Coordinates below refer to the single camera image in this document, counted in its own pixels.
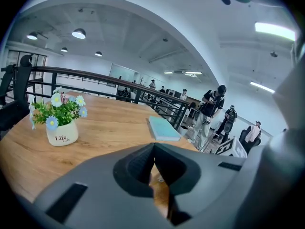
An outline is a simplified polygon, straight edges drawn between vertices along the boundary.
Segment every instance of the wooden table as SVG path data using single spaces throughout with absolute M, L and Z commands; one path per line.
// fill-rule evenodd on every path
M 88 109 L 87 118 L 76 120 L 78 140 L 62 147 L 52 146 L 45 125 L 32 130 L 29 117 L 17 123 L 0 142 L 0 167 L 12 189 L 29 201 L 51 182 L 81 162 L 131 146 L 155 142 L 148 126 L 149 116 L 159 116 L 148 106 L 132 104 L 88 94 L 83 95 Z M 196 150 L 181 138 L 179 142 L 163 142 Z M 168 190 L 159 183 L 159 172 L 152 169 L 151 186 L 155 203 L 166 214 Z

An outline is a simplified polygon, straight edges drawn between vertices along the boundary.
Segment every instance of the white flower pot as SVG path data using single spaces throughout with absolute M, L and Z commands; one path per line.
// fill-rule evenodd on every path
M 78 130 L 75 121 L 67 125 L 58 126 L 55 130 L 47 130 L 49 143 L 53 146 L 65 146 L 74 143 L 78 138 Z

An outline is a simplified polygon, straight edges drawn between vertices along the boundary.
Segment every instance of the white ceiling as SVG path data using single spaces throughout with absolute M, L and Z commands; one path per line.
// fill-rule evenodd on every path
M 218 35 L 222 49 L 219 57 L 227 63 L 230 81 L 246 85 L 257 81 L 275 89 L 291 70 L 289 52 L 292 42 L 256 33 L 254 24 L 260 21 L 295 29 L 286 11 L 235 1 L 230 6 L 225 6 L 220 0 L 207 0 L 206 3 L 211 9 L 208 13 L 205 10 L 204 15 Z M 86 40 L 71 35 L 76 28 L 85 29 Z M 27 39 L 26 34 L 32 31 L 39 31 L 49 39 Z M 46 43 L 50 47 L 51 40 L 56 52 L 64 46 L 69 50 L 69 45 L 75 43 L 82 44 L 87 51 L 90 48 L 92 54 L 111 46 L 151 62 L 160 72 L 202 69 L 185 47 L 160 27 L 136 14 L 105 5 L 74 3 L 39 10 L 18 20 L 9 40 L 38 47 L 45 47 Z M 271 57 L 271 51 L 276 51 L 279 56 Z M 81 54 L 70 50 L 69 53 Z M 203 74 L 200 80 L 208 79 Z

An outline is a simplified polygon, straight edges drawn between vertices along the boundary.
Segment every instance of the teal book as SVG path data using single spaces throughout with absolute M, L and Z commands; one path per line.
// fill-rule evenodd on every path
M 154 138 L 157 141 L 178 142 L 180 140 L 180 134 L 172 127 L 172 125 L 166 119 L 150 116 L 148 121 L 152 129 Z

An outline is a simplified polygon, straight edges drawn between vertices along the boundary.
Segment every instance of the gray pants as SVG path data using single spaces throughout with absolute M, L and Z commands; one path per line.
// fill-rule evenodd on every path
M 202 124 L 203 120 L 206 118 L 206 116 L 203 114 L 203 113 L 200 113 L 199 116 L 198 116 L 198 119 L 197 119 L 197 122 L 194 126 L 194 133 L 193 133 L 193 136 L 192 136 L 192 140 L 195 141 L 196 140 L 196 137 L 198 135 L 198 132 L 202 126 L 202 131 L 201 131 L 201 135 L 200 135 L 200 139 L 199 139 L 199 142 L 198 142 L 198 148 L 199 150 L 203 148 L 206 140 L 207 140 L 207 137 L 209 135 L 209 130 L 210 130 L 210 126 L 211 126 L 211 123 L 210 124 Z

